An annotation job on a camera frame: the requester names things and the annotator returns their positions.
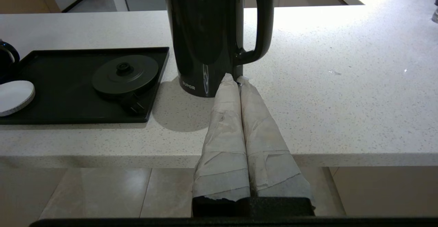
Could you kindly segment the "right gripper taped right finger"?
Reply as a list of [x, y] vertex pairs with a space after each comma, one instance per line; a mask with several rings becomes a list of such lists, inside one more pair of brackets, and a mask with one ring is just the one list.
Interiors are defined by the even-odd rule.
[[240, 204], [251, 217], [314, 216], [310, 184], [261, 94], [246, 77], [237, 82], [251, 192]]

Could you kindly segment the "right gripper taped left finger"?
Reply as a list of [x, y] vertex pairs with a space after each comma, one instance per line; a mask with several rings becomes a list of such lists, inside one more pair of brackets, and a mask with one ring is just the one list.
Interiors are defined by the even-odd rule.
[[250, 198], [250, 182], [237, 83], [225, 74], [210, 113], [192, 188], [192, 216], [234, 216]]

